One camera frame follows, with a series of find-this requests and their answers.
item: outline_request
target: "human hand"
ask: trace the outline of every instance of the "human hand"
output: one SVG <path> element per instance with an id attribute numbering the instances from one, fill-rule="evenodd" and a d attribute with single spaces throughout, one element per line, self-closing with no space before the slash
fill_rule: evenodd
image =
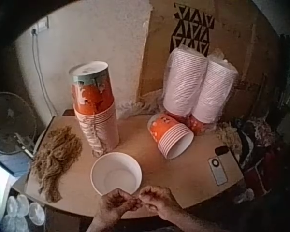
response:
<path id="1" fill-rule="evenodd" d="M 127 211 L 136 211 L 142 207 L 141 201 L 130 194 L 115 189 L 102 196 L 99 209 L 88 229 L 101 232 L 112 228 Z"/>
<path id="2" fill-rule="evenodd" d="M 147 186 L 141 189 L 139 199 L 163 220 L 170 221 L 173 215 L 183 212 L 169 188 Z"/>

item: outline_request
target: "cardboard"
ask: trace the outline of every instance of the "cardboard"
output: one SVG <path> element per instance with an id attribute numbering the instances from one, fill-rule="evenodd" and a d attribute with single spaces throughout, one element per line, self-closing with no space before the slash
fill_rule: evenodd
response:
<path id="1" fill-rule="evenodd" d="M 216 48 L 239 71 L 225 120 L 262 116 L 274 95 L 279 37 L 250 0 L 151 0 L 139 96 L 162 88 L 170 52 L 180 44 L 204 55 Z"/>

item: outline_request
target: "finger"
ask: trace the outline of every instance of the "finger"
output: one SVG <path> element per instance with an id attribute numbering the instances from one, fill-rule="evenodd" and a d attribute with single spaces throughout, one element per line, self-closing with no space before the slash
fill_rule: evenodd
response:
<path id="1" fill-rule="evenodd" d="M 151 205 L 151 204 L 146 204 L 146 208 L 149 211 L 154 212 L 154 213 L 156 213 L 158 211 L 157 207 L 155 207 L 154 205 Z"/>
<path id="2" fill-rule="evenodd" d="M 128 194 L 127 192 L 125 192 L 124 190 L 121 190 L 121 189 L 117 189 L 118 191 L 118 194 L 124 198 L 125 200 L 132 200 L 132 199 L 135 199 L 132 195 Z"/>
<path id="3" fill-rule="evenodd" d="M 143 207 L 143 205 L 142 204 L 136 204 L 136 207 L 138 207 L 138 208 L 142 208 Z"/>
<path id="4" fill-rule="evenodd" d="M 149 186 L 142 188 L 139 195 L 151 193 L 151 192 L 154 192 L 154 190 L 155 190 L 155 187 L 149 185 Z"/>
<path id="5" fill-rule="evenodd" d="M 127 192 L 125 192 L 119 188 L 118 189 L 116 188 L 113 191 L 109 192 L 107 194 L 107 196 L 109 196 L 110 198 L 113 198 L 113 199 L 122 197 L 125 200 L 130 200 L 133 198 L 130 194 L 128 194 Z"/>
<path id="6" fill-rule="evenodd" d="M 157 205 L 159 204 L 159 200 L 152 196 L 151 194 L 142 194 L 139 196 L 139 199 L 144 203 L 144 204 L 152 204 L 152 205 Z"/>
<path id="7" fill-rule="evenodd" d="M 116 211 L 118 212 L 118 214 L 120 216 L 123 216 L 124 213 L 126 213 L 127 211 L 130 211 L 135 206 L 136 206 L 136 201 L 135 200 L 126 201 L 120 207 L 116 208 Z"/>

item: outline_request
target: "wire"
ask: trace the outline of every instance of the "wire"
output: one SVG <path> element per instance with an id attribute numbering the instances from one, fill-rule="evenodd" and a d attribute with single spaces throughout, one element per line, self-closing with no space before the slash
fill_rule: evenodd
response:
<path id="1" fill-rule="evenodd" d="M 43 85 L 43 88 L 44 88 L 44 91 L 45 91 L 45 95 L 46 95 L 50 105 L 52 106 L 52 108 L 55 111 L 56 115 L 58 115 L 58 112 L 57 112 L 53 102 L 50 100 L 50 98 L 48 96 L 48 93 L 46 91 L 46 87 L 45 87 L 45 83 L 44 83 L 44 76 L 43 76 L 43 73 L 42 73 L 42 68 L 41 68 L 41 63 L 40 63 L 39 40 L 38 40 L 38 34 L 37 33 L 35 33 L 35 38 L 36 38 L 36 47 L 37 47 L 37 61 L 38 61 L 38 67 L 39 67 L 39 70 L 40 70 L 42 85 Z"/>
<path id="2" fill-rule="evenodd" d="M 47 105 L 47 108 L 49 110 L 49 113 L 51 115 L 51 117 L 53 117 L 53 112 L 48 104 L 48 101 L 47 101 L 47 98 L 45 96 L 45 93 L 44 93 L 44 90 L 43 90 L 43 84 L 42 84 L 42 81 L 41 81 L 41 76 L 40 76 L 40 73 L 39 73 L 39 70 L 38 70 L 38 66 L 37 66 L 37 63 L 35 61 L 35 52 L 34 52 L 34 35 L 35 35 L 35 32 L 34 30 L 32 30 L 32 55 L 33 55 L 33 62 L 34 62 L 34 67 L 35 67 L 35 70 L 37 71 L 37 74 L 38 74 L 38 77 L 39 77 L 39 82 L 40 82 L 40 86 L 41 86 L 41 89 L 42 89 L 42 94 L 43 94 L 43 97 L 44 97 L 44 100 L 46 102 L 46 105 Z"/>

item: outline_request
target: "round table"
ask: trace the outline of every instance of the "round table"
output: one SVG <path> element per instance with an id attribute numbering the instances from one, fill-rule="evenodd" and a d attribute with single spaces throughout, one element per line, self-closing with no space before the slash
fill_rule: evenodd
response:
<path id="1" fill-rule="evenodd" d="M 134 116 L 119 121 L 120 144 L 114 149 L 134 157 L 139 162 L 143 172 L 141 187 L 169 187 L 181 206 L 187 208 L 222 193 L 243 179 L 233 155 L 228 152 L 219 156 L 228 181 L 220 186 L 216 184 L 208 160 L 216 156 L 215 148 L 224 144 L 215 135 L 194 137 L 190 147 L 181 156 L 166 160 L 147 131 L 149 119 L 150 116 Z M 33 174 L 29 174 L 24 192 L 29 198 L 58 210 L 93 217 L 100 195 L 91 185 L 90 171 L 97 158 L 92 156 L 91 148 L 73 116 L 55 117 L 46 135 L 51 130 L 65 126 L 71 126 L 72 132 L 82 139 L 83 151 L 79 160 L 60 179 L 59 191 L 62 199 L 57 203 L 48 203 L 44 195 L 38 193 L 39 184 Z M 46 141 L 47 136 L 42 139 L 42 145 Z M 136 212 L 127 212 L 123 218 L 154 215 L 143 207 Z"/>

